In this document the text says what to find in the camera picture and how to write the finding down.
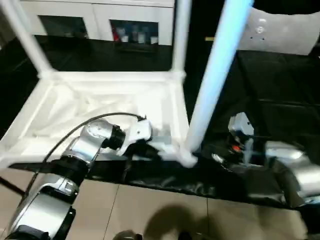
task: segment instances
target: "cabinet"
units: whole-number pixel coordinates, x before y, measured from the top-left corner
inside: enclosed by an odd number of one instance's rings
[[[174,0],[126,2],[128,5],[123,0],[22,0],[21,4],[34,35],[172,44]],[[125,37],[119,29],[127,32]]]

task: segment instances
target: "tile floor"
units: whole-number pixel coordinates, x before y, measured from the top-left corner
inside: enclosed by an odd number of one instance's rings
[[[0,175],[25,188],[31,172],[6,169]],[[20,197],[0,186],[0,233]],[[76,217],[67,240],[112,240],[124,230],[146,240],[177,240],[181,230],[209,240],[302,240],[298,212],[180,193],[85,180],[74,203]]]

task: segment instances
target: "silver robotic arm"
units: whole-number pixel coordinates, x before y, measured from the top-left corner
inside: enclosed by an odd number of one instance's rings
[[[60,159],[51,162],[50,173],[34,184],[20,203],[6,239],[64,240],[76,215],[73,202],[100,149],[111,148],[123,155],[137,141],[150,140],[151,134],[146,119],[135,123],[127,132],[104,119],[85,125]]]
[[[254,128],[244,112],[230,118],[229,132],[234,140],[231,150],[249,167],[265,167],[272,171],[290,207],[320,201],[320,165],[312,161],[297,145],[283,141],[254,138]],[[225,161],[213,154],[218,162]]]

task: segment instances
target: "white pole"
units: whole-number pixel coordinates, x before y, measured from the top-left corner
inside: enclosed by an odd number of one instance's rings
[[[3,9],[3,13],[13,28],[16,36],[20,40],[20,43],[39,74],[52,71],[53,69],[35,37],[28,32],[25,24],[22,22],[22,18],[24,16],[19,16],[19,11],[22,11],[22,7],[19,6],[20,2],[12,1],[13,0],[0,0],[0,4]]]
[[[185,71],[192,0],[178,0],[175,18],[173,71]]]
[[[199,148],[206,134],[254,0],[226,0],[195,103],[185,147]]]

